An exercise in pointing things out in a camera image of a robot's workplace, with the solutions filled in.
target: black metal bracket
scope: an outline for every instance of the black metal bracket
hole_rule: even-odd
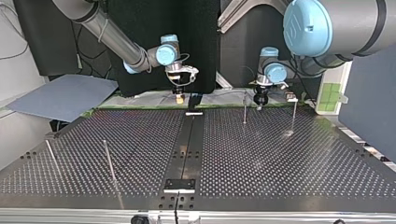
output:
[[[194,193],[195,179],[167,179],[163,191],[165,193]]]

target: green strip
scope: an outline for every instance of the green strip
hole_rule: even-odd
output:
[[[337,108],[338,99],[341,92],[341,84],[324,83],[320,95],[318,110],[325,112],[334,112]]]

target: white wall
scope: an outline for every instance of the white wall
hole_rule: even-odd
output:
[[[12,0],[0,2],[13,6]],[[22,52],[27,43],[16,33],[3,13],[21,30],[18,19],[8,9],[0,9],[0,58],[4,58]],[[47,119],[12,113],[4,108],[9,102],[44,83],[30,50],[17,58],[0,60],[0,169],[40,144],[44,135],[50,132]]]

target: black backdrop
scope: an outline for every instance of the black backdrop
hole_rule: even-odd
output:
[[[216,86],[219,11],[218,0],[109,1],[111,19],[145,49],[159,46],[162,35],[178,35],[181,52],[191,55],[186,64],[200,70],[197,80],[187,91],[200,93],[210,93]],[[125,96],[171,87],[163,67],[153,69],[151,74],[130,75],[114,53],[110,54],[110,60]]]

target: small black object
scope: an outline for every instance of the small black object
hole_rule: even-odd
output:
[[[346,224],[343,219],[338,219],[334,222],[334,224]]]
[[[149,218],[135,216],[131,219],[131,224],[149,224]]]
[[[195,189],[194,179],[167,179],[165,189]]]
[[[202,97],[203,97],[202,94],[194,94],[194,93],[191,94],[190,100],[189,100],[188,112],[191,112],[191,113],[200,112],[195,107],[198,106],[201,103]]]
[[[380,159],[381,161],[390,161],[390,159],[386,158],[386,157],[381,157]]]
[[[256,94],[254,95],[254,103],[256,105],[267,105],[268,104],[268,89],[261,86],[256,87]]]

